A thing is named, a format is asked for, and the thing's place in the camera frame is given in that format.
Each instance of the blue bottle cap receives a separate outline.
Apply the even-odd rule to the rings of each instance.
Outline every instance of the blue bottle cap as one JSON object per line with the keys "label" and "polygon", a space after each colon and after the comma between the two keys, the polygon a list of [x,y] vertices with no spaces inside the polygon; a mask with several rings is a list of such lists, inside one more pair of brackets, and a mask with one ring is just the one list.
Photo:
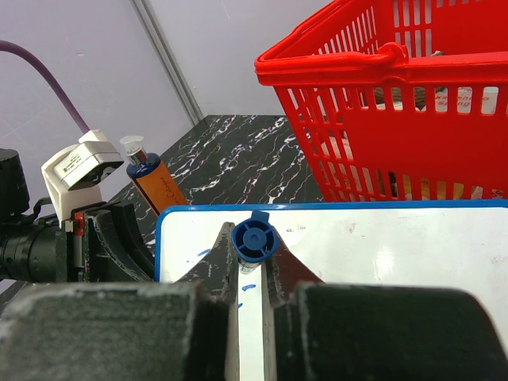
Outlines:
{"label": "blue bottle cap", "polygon": [[279,236],[268,223],[270,214],[254,210],[251,217],[235,226],[233,246],[241,260],[257,264],[270,258],[279,247]]}

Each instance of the items in basket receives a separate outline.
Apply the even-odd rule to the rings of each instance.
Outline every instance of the items in basket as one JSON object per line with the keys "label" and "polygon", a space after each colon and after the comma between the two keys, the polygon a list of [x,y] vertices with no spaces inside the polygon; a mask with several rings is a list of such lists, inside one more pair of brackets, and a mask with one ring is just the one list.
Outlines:
{"label": "items in basket", "polygon": [[[332,146],[333,154],[335,155],[335,157],[340,159],[341,152],[339,150],[339,147],[337,145],[337,141],[336,141],[335,137],[330,137],[329,143]],[[342,138],[342,146],[344,147],[346,159],[352,160],[352,152],[351,152],[351,147],[349,146],[348,139]],[[323,150],[323,153],[325,155],[331,156],[326,143],[321,144],[321,149]],[[328,162],[328,166],[329,166],[330,172],[332,173],[333,180],[336,185],[342,185],[342,186],[345,185],[346,188],[354,187],[357,190],[361,189],[360,178],[358,177],[358,172],[356,171],[356,167],[354,165],[349,166],[349,169],[351,170],[351,173],[352,173],[352,180],[353,181],[351,181],[351,179],[348,177],[348,171],[343,164],[338,164],[338,167],[339,167],[341,173],[337,173],[337,171],[335,169],[336,166],[333,163]],[[367,184],[367,189],[370,192],[372,192],[371,177],[368,173],[364,173],[364,176],[365,176],[365,183]],[[344,197],[344,195],[341,195],[341,196],[344,198],[345,201],[355,201],[354,198],[351,200],[348,200],[348,199],[346,199],[346,197]],[[360,201],[365,201],[365,197],[360,196]]]}
{"label": "items in basket", "polygon": [[[444,53],[441,51],[436,51],[432,54],[432,56],[443,56]],[[436,89],[436,93],[443,91],[443,87],[439,87]],[[378,105],[378,109],[384,110],[384,93],[383,89],[381,87],[376,87],[374,89],[374,96],[375,96],[375,103]],[[391,91],[391,97],[394,101],[394,105],[397,103],[402,104],[402,94],[400,89],[393,88]],[[414,88],[414,105],[416,106],[417,110],[423,110],[425,108],[425,88],[423,87],[415,87]]]}
{"label": "items in basket", "polygon": [[[346,159],[352,160],[352,158],[353,158],[352,150],[351,150],[351,146],[349,145],[348,139],[343,137],[341,139],[341,142],[344,147]],[[332,147],[333,155],[336,158],[341,159],[341,150],[339,149],[339,147],[337,145],[337,140],[335,139],[335,137],[330,137],[329,143]],[[321,149],[326,156],[332,155],[332,154],[330,154],[330,152],[328,150],[328,146],[327,146],[326,142],[321,144]],[[346,169],[346,166],[344,164],[337,164],[336,165],[334,163],[328,162],[328,166],[329,166],[330,173],[333,176],[333,181],[335,182],[335,185],[342,186],[344,188],[344,190],[346,190],[347,188],[352,188],[352,189],[357,189],[360,191],[362,189],[358,171],[354,165],[352,165],[352,164],[349,165],[349,170],[352,175],[352,181],[350,179],[350,176],[348,175],[348,170]],[[364,173],[365,184],[367,185],[368,192],[372,193],[371,176],[369,175],[369,173],[367,171],[364,171],[363,173]],[[390,183],[391,183],[391,193],[393,194],[394,197],[398,197],[398,187],[397,187],[397,183],[396,183],[395,174],[390,172],[389,179],[390,179]],[[377,183],[379,184],[379,189],[380,189],[381,193],[386,194],[386,192],[384,190],[384,186],[383,186],[383,180],[381,179],[380,175],[378,175],[378,178],[375,179],[375,181],[377,181]],[[405,195],[406,200],[412,200],[413,199],[413,192],[411,190],[411,178],[408,175],[403,175],[402,181],[403,181],[403,185],[404,185],[404,195]],[[420,188],[421,199],[422,200],[430,200],[432,197],[431,197],[431,192],[430,192],[429,179],[422,178],[420,184],[421,184],[421,188]],[[460,184],[460,183],[455,184],[455,186],[453,187],[453,199],[460,200],[463,198],[463,196],[464,196],[464,185]],[[502,191],[492,190],[492,194],[489,198],[502,198],[502,196],[503,196]],[[352,195],[349,195],[349,197],[347,197],[346,195],[344,195],[344,192],[341,193],[341,197],[344,199],[344,201],[355,201],[355,199]],[[486,198],[486,197],[487,196],[483,194],[482,187],[474,187],[474,190],[472,191],[472,196],[471,196],[472,199],[480,199],[480,198]],[[439,200],[446,199],[446,184],[441,181],[437,182],[437,199],[439,199]],[[365,201],[365,197],[363,195],[360,196],[360,201]]]}
{"label": "items in basket", "polygon": [[[457,95],[457,112],[459,114],[469,114],[471,112],[472,88],[459,87]],[[493,114],[498,101],[498,88],[485,87],[482,97],[482,114]],[[448,89],[444,88],[436,93],[436,111],[445,113],[448,110]]]}

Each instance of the black machine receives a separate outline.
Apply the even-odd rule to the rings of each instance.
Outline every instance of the black machine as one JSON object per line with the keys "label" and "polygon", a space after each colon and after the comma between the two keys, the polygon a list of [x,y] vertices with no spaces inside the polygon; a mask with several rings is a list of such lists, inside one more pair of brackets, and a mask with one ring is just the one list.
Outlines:
{"label": "black machine", "polygon": [[153,280],[153,257],[143,243],[132,204],[102,203],[56,216],[33,214],[16,151],[0,149],[0,279],[32,283]]}
{"label": "black machine", "polygon": [[[37,219],[46,202],[23,214],[19,157],[0,149],[0,278],[56,283],[2,315],[0,379],[239,379],[233,223],[177,283],[162,284],[132,205],[83,207],[59,224]],[[265,380],[508,379],[472,296],[324,284],[280,243],[262,264]]]}

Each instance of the blue whiteboard frame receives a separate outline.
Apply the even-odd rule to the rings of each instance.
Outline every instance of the blue whiteboard frame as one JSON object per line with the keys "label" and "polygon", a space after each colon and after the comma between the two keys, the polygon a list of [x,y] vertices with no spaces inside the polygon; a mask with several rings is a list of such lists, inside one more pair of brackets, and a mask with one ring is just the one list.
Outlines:
{"label": "blue whiteboard frame", "polygon": [[223,212],[246,210],[364,210],[364,209],[508,208],[508,200],[446,200],[389,202],[311,202],[295,204],[224,204],[171,206],[157,219],[155,281],[160,279],[160,230],[165,217],[174,212]]}

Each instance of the blue marker line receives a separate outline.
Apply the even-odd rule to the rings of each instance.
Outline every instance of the blue marker line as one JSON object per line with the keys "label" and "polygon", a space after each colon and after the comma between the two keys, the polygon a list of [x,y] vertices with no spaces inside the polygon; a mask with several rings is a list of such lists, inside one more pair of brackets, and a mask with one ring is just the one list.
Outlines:
{"label": "blue marker line", "polygon": [[243,287],[241,288],[241,290],[242,290],[242,291],[246,291],[246,290],[248,290],[248,289],[250,289],[250,288],[254,288],[255,286],[256,286],[255,284],[248,284],[247,286],[243,286]]}
{"label": "blue marker line", "polygon": [[205,255],[205,254],[207,254],[207,252],[209,252],[209,251],[210,251],[210,249],[209,249],[209,248],[208,248],[207,250],[203,250],[202,252],[200,252],[200,253],[198,254],[198,256],[204,256],[204,255]]}

